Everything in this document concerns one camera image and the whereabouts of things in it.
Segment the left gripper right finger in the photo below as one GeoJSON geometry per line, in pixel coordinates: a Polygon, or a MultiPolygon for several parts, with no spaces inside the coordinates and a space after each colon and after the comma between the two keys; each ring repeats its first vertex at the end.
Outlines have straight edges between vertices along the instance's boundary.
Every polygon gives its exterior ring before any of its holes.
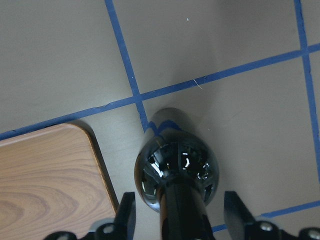
{"type": "Polygon", "coordinates": [[[248,240],[255,217],[235,191],[224,192],[224,223],[232,240],[248,240]]]}

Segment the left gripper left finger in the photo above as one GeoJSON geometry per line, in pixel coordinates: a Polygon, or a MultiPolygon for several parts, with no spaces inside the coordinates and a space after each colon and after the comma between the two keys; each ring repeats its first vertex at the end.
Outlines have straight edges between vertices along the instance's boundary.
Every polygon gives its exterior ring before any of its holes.
{"type": "Polygon", "coordinates": [[[114,219],[118,240],[133,240],[136,228],[136,197],[134,192],[125,192],[114,219]]]}

